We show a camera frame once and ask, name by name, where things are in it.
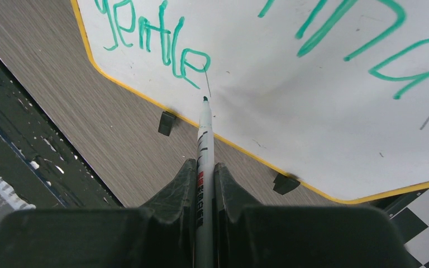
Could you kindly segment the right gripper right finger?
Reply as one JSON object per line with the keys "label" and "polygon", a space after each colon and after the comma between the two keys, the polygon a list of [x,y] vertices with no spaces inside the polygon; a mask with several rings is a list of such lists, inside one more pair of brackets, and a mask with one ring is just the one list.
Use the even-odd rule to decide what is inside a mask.
{"label": "right gripper right finger", "polygon": [[412,267],[387,216],[370,207],[261,204],[214,168],[220,267]]}

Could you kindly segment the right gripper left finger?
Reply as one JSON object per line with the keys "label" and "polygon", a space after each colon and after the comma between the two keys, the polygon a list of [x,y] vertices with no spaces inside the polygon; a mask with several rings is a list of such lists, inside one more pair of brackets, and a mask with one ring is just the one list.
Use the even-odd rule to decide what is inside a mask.
{"label": "right gripper left finger", "polygon": [[0,267],[192,267],[196,162],[137,208],[26,209],[0,222]]}

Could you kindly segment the green whiteboard marker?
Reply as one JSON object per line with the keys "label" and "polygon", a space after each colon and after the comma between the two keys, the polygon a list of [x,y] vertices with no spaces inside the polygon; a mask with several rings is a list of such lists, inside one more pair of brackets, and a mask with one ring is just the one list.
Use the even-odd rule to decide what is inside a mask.
{"label": "green whiteboard marker", "polygon": [[198,128],[194,267],[214,267],[214,161],[212,112],[208,97],[204,96]]}

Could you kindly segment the yellow framed whiteboard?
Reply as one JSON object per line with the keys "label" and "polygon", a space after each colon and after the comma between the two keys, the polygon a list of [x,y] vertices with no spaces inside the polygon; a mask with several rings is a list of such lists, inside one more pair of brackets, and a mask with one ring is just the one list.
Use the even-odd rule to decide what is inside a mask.
{"label": "yellow framed whiteboard", "polygon": [[72,1],[107,79],[345,204],[429,188],[429,1]]}

